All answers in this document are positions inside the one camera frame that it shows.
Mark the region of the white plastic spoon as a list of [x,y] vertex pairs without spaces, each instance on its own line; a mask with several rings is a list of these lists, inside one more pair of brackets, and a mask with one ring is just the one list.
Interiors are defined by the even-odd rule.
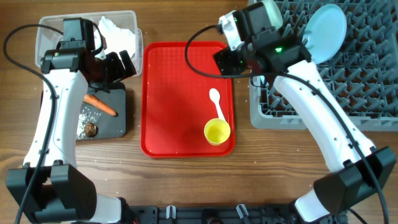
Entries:
[[220,95],[219,91],[216,88],[211,88],[209,90],[209,97],[210,97],[210,100],[215,104],[218,118],[223,121],[226,121],[224,114],[222,112],[221,106],[220,106],[221,95]]

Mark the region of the orange carrot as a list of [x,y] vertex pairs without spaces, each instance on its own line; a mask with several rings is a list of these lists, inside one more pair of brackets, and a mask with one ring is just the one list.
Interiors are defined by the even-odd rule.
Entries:
[[107,104],[103,103],[101,100],[99,100],[97,97],[95,97],[94,95],[88,95],[86,94],[84,96],[83,101],[91,106],[94,106],[95,108],[105,112],[106,114],[110,115],[110,116],[117,116],[118,113],[112,109],[111,107],[109,107]]

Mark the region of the white rice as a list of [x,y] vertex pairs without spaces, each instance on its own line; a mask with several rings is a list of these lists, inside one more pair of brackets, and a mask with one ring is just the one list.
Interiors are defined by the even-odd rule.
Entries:
[[98,133],[98,122],[102,112],[83,110],[79,114],[76,139],[91,139]]

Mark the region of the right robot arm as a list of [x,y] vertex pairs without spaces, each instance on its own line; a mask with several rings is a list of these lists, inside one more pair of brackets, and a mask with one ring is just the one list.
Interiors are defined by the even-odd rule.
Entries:
[[295,215],[310,223],[382,194],[396,163],[394,153],[376,149],[356,129],[296,36],[250,37],[238,52],[225,48],[213,55],[193,39],[155,43],[144,60],[150,68],[142,78],[141,148],[148,156],[210,156],[219,144],[233,147],[232,94],[226,90],[211,104],[212,82],[264,76],[300,115],[330,170],[293,203]]

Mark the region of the yellow cup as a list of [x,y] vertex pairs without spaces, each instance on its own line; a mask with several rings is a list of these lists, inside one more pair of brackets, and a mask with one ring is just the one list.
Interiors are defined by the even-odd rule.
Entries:
[[204,127],[206,140],[213,146],[219,146],[228,140],[231,134],[229,124],[219,118],[209,120]]

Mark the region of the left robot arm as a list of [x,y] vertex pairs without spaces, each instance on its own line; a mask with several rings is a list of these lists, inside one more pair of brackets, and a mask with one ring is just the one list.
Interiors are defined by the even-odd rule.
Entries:
[[20,169],[11,169],[6,186],[19,204],[16,221],[31,223],[137,223],[121,197],[96,192],[76,168],[76,130],[88,82],[114,83],[135,74],[127,51],[105,60],[84,47],[48,50],[42,58],[44,92],[39,122]]

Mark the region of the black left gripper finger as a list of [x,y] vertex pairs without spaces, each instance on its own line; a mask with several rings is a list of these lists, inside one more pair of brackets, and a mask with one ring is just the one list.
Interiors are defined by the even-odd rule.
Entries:
[[120,82],[125,79],[125,69],[117,53],[111,52],[106,55],[106,81]]
[[119,54],[121,56],[122,63],[124,65],[123,77],[124,78],[132,77],[137,72],[136,72],[136,68],[135,68],[135,66],[132,63],[131,58],[130,58],[127,50],[120,51]]

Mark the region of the green bowl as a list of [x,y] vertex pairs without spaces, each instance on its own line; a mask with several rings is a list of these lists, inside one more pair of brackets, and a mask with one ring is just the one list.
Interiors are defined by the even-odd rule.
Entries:
[[283,25],[283,18],[277,4],[274,0],[263,0],[262,3],[266,9],[271,26],[275,27],[276,30],[279,30]]

